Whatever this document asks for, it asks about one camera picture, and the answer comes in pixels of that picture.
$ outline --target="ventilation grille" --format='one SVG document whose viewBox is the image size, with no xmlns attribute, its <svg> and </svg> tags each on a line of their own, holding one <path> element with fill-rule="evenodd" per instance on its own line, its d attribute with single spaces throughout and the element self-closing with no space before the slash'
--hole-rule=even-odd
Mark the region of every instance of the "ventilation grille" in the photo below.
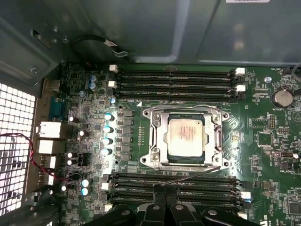
<svg viewBox="0 0 301 226">
<path fill-rule="evenodd" d="M 0 134 L 31 137 L 35 97 L 0 84 Z M 23 137 L 0 137 L 0 216 L 21 206 L 29 145 Z"/>
</svg>

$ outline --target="black capacitor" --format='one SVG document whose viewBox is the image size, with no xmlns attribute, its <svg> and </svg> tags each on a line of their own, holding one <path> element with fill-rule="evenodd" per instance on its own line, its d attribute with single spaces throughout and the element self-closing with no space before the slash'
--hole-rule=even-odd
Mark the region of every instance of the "black capacitor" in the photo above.
<svg viewBox="0 0 301 226">
<path fill-rule="evenodd" d="M 288 107 L 293 103 L 293 92 L 287 87 L 281 87 L 272 94 L 271 101 L 275 107 Z"/>
<path fill-rule="evenodd" d="M 79 132 L 79 135 L 82 136 L 82 137 L 87 137 L 90 135 L 90 133 L 88 131 L 85 131 L 85 130 L 81 130 Z"/>
<path fill-rule="evenodd" d="M 70 116 L 70 117 L 69 117 L 69 121 L 70 121 L 70 122 L 74 122 L 74 123 L 79 123 L 79 118 L 76 118 L 76 117 L 74 117 L 74 116 Z"/>
<path fill-rule="evenodd" d="M 74 152 L 69 152 L 68 154 L 67 154 L 67 157 L 68 158 L 77 158 L 79 156 L 79 154 L 77 154 L 77 153 L 74 153 Z"/>
<path fill-rule="evenodd" d="M 77 162 L 77 159 L 69 159 L 68 161 L 67 161 L 67 165 L 68 166 L 71 166 L 71 165 L 75 165 L 75 164 L 77 164 L 78 162 Z"/>
</svg>

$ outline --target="capacitor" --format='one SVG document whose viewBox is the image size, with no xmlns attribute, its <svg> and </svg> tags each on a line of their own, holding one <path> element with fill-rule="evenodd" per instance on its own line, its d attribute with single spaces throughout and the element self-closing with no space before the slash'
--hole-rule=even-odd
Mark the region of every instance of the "capacitor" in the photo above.
<svg viewBox="0 0 301 226">
<path fill-rule="evenodd" d="M 75 164 L 77 164 L 77 160 L 76 159 L 70 159 L 70 160 L 67 161 L 67 165 L 68 166 L 75 165 Z"/>
<path fill-rule="evenodd" d="M 84 179 L 82 182 L 81 182 L 81 185 L 83 187 L 89 187 L 91 185 L 91 180 L 90 179 Z"/>
<path fill-rule="evenodd" d="M 104 138 L 103 139 L 103 144 L 104 145 L 110 145 L 110 144 L 112 144 L 113 143 L 113 140 L 112 139 L 110 139 L 110 138 Z"/>
<path fill-rule="evenodd" d="M 74 123 L 79 123 L 79 118 L 76 118 L 74 116 L 70 116 L 69 121 L 74 122 Z"/>
<path fill-rule="evenodd" d="M 79 96 L 80 96 L 80 97 L 85 97 L 85 95 L 86 95 L 86 92 L 85 92 L 85 91 L 81 90 L 81 91 L 79 92 Z"/>
<path fill-rule="evenodd" d="M 79 132 L 79 135 L 82 137 L 88 137 L 90 135 L 90 133 L 88 131 L 81 130 Z"/>
<path fill-rule="evenodd" d="M 77 158 L 77 157 L 78 157 L 78 154 L 77 154 L 77 153 L 74 153 L 74 152 L 69 152 L 69 153 L 67 154 L 67 157 L 68 157 L 68 158 Z"/>
<path fill-rule="evenodd" d="M 105 126 L 105 127 L 103 128 L 103 131 L 104 131 L 105 133 L 112 133 L 112 132 L 113 132 L 113 128 L 110 127 L 110 126 Z"/>
<path fill-rule="evenodd" d="M 110 99 L 110 103 L 111 103 L 112 105 L 116 104 L 116 99 L 115 99 L 115 98 L 111 98 L 111 99 Z"/>
<path fill-rule="evenodd" d="M 72 188 L 71 184 L 66 184 L 61 187 L 61 190 L 62 190 L 62 192 L 65 192 L 65 191 L 67 191 L 67 189 L 71 189 L 71 188 Z"/>
<path fill-rule="evenodd" d="M 82 194 L 83 196 L 89 195 L 90 192 L 91 192 L 91 189 L 90 189 L 89 187 L 84 187 L 84 188 L 81 189 L 81 194 Z"/>
<path fill-rule="evenodd" d="M 114 116 L 111 115 L 110 113 L 106 113 L 106 114 L 104 115 L 104 119 L 105 119 L 105 120 L 108 120 L 108 121 L 113 121 L 113 120 L 114 120 Z"/>
<path fill-rule="evenodd" d="M 271 101 L 275 107 L 288 107 L 293 103 L 293 93 L 287 87 L 281 87 L 272 94 Z"/>
<path fill-rule="evenodd" d="M 89 84 L 89 88 L 92 90 L 92 91 L 96 91 L 97 90 L 97 85 L 95 84 L 95 82 L 91 82 Z"/>
<path fill-rule="evenodd" d="M 104 148 L 104 149 L 102 150 L 102 154 L 103 154 L 103 156 L 107 156 L 107 155 L 109 155 L 109 154 L 112 154 L 112 149 Z"/>
<path fill-rule="evenodd" d="M 94 83 L 97 83 L 98 79 L 97 79 L 97 77 L 95 75 L 91 75 L 90 76 L 90 81 L 94 82 Z"/>
</svg>

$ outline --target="integrated circuit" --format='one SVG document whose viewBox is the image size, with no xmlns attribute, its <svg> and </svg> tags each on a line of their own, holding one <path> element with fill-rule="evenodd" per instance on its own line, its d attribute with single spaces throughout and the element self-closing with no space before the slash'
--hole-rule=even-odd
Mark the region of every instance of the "integrated circuit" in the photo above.
<svg viewBox="0 0 301 226">
<path fill-rule="evenodd" d="M 288 204 L 290 214 L 301 214 L 301 204 L 296 202 L 290 202 Z"/>
<path fill-rule="evenodd" d="M 259 147 L 272 147 L 272 134 L 271 133 L 258 133 L 258 146 Z"/>
<path fill-rule="evenodd" d="M 131 146 L 123 145 L 121 146 L 121 152 L 130 152 L 132 150 Z"/>
<path fill-rule="evenodd" d="M 123 116 L 124 117 L 133 117 L 134 113 L 131 110 L 124 110 L 123 111 Z"/>
</svg>

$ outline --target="black plastic part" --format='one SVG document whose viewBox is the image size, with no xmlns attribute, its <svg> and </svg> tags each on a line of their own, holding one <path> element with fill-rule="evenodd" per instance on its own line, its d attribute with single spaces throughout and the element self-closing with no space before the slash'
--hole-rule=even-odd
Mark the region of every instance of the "black plastic part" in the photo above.
<svg viewBox="0 0 301 226">
<path fill-rule="evenodd" d="M 258 224 L 238 217 L 237 215 L 218 208 L 208 208 L 203 211 L 204 223 L 215 226 L 258 226 Z"/>
</svg>

